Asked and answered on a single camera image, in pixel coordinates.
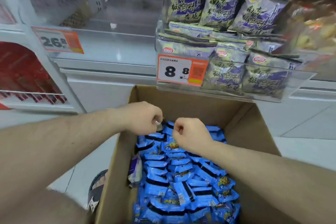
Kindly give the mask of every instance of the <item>qr code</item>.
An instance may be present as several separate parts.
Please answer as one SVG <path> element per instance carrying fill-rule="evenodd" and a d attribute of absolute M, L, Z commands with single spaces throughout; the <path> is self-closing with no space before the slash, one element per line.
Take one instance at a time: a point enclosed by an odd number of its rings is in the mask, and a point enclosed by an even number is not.
<path fill-rule="evenodd" d="M 180 205 L 183 205 L 186 203 L 182 193 L 178 194 L 178 200 L 180 201 Z"/>

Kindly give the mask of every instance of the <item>price tag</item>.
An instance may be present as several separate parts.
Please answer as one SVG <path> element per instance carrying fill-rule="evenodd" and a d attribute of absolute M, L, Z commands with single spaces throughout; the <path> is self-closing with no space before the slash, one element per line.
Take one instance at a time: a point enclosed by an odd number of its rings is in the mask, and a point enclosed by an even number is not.
<path fill-rule="evenodd" d="M 76 32 L 40 27 L 31 28 L 47 51 L 84 54 Z"/>
<path fill-rule="evenodd" d="M 201 86 L 209 61 L 159 54 L 157 80 Z"/>

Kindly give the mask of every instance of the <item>white tile floor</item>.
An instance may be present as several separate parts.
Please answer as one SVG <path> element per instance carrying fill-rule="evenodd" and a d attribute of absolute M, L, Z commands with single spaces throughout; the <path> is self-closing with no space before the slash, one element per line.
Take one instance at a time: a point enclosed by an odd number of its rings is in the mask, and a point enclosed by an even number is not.
<path fill-rule="evenodd" d="M 0 128 L 57 117 L 56 114 L 0 110 Z M 94 177 L 108 168 L 117 135 L 108 139 L 75 167 L 50 184 L 50 188 L 65 192 L 86 208 L 89 186 Z M 336 171 L 336 140 L 274 137 L 284 157 L 315 164 Z"/>

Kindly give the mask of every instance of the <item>hand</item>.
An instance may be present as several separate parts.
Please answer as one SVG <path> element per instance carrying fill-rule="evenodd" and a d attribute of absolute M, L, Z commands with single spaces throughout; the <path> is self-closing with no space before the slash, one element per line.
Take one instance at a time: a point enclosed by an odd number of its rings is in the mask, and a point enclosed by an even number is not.
<path fill-rule="evenodd" d="M 198 155 L 203 155 L 213 143 L 203 122 L 196 118 L 178 118 L 174 124 L 173 138 L 182 149 Z"/>
<path fill-rule="evenodd" d="M 145 101 L 119 107 L 120 121 L 124 130 L 136 135 L 156 132 L 156 121 L 162 122 L 162 110 Z"/>

